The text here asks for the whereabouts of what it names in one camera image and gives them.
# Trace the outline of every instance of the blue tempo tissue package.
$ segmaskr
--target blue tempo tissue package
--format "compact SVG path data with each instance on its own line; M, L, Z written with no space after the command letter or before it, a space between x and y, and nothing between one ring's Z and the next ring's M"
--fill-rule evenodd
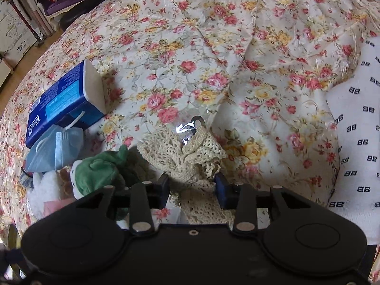
M103 83L89 60L72 68L45 91L32 105L26 131L26 146L31 148L53 124L87 129L106 114Z

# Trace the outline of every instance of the beige lace cloth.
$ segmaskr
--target beige lace cloth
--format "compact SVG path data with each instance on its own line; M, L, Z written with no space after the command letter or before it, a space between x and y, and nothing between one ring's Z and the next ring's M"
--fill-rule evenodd
M213 177L227 153L203 126L186 145L172 130L160 128L137 144L143 158L173 180L171 190L187 220L192 224L229 223L230 211L222 211L213 195Z

